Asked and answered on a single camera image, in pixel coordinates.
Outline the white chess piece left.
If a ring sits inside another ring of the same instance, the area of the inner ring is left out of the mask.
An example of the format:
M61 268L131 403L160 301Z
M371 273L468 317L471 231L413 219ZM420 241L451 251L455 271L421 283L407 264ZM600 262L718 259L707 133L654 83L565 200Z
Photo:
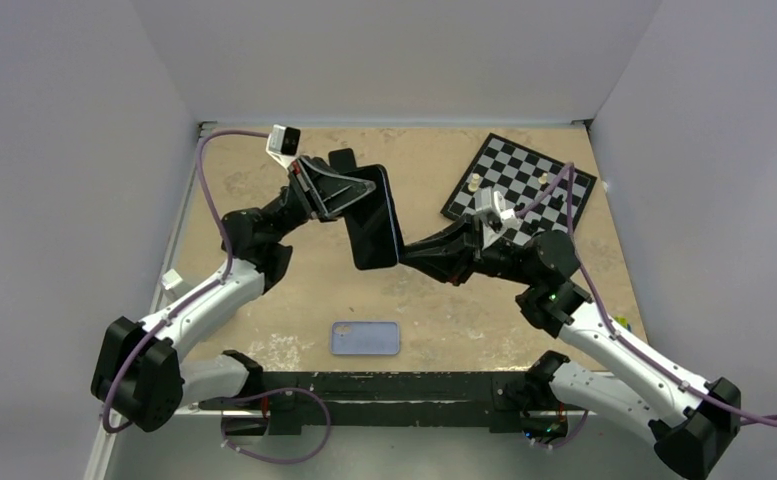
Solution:
M480 182L480 175L476 173L472 174L467 185L468 191L471 193L476 192L479 189Z

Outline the black white chessboard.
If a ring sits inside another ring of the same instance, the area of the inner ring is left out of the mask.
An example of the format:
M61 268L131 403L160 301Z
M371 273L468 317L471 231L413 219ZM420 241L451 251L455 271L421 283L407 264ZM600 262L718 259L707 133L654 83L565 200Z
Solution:
M476 176L480 178L481 188L491 187L500 192L508 206L526 206L544 190L541 179L556 176L563 166L558 160L491 133L441 208L441 214L455 220L473 211L474 200L469 185ZM504 237L523 245L542 231L565 232L567 208L572 209L572 223L576 225L584 213L597 177L577 169L570 202L566 201L567 183L567 179L561 180L551 196L528 213L518 228L507 230Z

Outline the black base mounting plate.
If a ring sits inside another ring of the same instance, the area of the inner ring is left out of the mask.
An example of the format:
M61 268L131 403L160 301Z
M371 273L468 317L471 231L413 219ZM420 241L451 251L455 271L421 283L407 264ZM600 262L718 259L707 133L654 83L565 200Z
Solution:
M240 400L205 400L199 407L255 414L272 435L331 424L485 428L542 442L564 438L583 414L519 371L265 372Z

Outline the small white box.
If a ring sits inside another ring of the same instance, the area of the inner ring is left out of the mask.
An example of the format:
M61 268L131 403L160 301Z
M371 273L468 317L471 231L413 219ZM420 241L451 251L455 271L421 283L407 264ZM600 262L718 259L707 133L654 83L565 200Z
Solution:
M178 290L182 283L183 278L175 269L165 271L160 277L160 286L165 291Z

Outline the bare black phone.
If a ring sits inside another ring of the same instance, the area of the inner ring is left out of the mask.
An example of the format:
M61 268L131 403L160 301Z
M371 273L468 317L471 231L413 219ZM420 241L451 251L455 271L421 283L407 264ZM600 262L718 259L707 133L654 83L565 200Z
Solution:
M352 148L329 151L327 160L329 166L339 174L347 174L357 169L357 161Z

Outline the colourful toy car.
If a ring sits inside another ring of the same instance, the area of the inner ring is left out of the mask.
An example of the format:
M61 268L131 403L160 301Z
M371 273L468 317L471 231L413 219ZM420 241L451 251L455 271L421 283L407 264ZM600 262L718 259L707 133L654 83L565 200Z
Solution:
M628 320L624 317L615 316L613 317L613 320L624 330L632 332L632 327L629 324Z

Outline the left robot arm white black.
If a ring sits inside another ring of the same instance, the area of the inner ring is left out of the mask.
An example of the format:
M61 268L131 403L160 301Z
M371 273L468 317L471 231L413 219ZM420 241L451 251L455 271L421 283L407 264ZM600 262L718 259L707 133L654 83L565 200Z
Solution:
M169 306L139 321L120 317L106 329L91 384L108 433L162 427L180 407L226 398L248 409L261 399L257 364L237 352L187 363L187 354L285 276L293 249L283 238L310 220L332 222L373 198L375 180L342 174L320 158L300 157L287 186L261 208L219 220L225 262Z

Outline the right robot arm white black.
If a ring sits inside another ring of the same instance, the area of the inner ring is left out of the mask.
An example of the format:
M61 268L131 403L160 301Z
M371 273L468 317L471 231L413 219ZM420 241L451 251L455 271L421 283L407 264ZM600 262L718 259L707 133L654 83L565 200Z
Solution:
M598 294L572 277L581 265L562 231L522 245L483 240L488 227L464 216L402 248L400 262L442 283L465 283L475 273L525 285L515 298L521 314L598 361L610 377L588 379L561 359L528 376L525 392L540 407L556 400L594 411L651 443L657 457L684 479L705 479L739 434L741 391L730 380L708 380L664 357L602 312Z

